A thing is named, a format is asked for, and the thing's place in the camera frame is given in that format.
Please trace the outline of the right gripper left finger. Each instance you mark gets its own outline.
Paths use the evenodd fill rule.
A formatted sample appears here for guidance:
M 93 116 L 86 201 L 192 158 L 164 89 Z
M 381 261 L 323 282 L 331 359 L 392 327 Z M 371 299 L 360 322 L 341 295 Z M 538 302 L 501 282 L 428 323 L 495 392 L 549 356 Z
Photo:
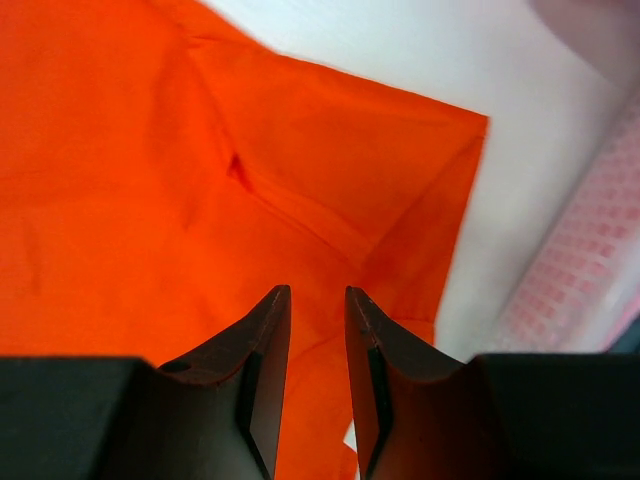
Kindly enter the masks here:
M 291 289 L 127 382 L 102 479 L 272 479 L 291 332 Z

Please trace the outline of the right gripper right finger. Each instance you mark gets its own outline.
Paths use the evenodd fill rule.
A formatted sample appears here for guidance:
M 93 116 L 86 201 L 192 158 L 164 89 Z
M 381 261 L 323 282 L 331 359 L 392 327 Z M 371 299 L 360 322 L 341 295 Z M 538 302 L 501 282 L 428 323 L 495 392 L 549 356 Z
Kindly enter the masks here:
M 510 462 L 481 369 L 345 292 L 345 341 L 364 479 L 504 479 Z

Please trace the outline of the orange t-shirt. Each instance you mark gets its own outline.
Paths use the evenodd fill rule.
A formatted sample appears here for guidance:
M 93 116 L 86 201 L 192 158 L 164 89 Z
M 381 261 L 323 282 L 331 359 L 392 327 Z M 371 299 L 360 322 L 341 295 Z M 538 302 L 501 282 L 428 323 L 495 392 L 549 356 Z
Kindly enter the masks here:
M 344 291 L 432 340 L 485 116 L 196 1 L 1 5 L 1 350 L 170 360 L 292 289 L 281 479 L 350 479 Z

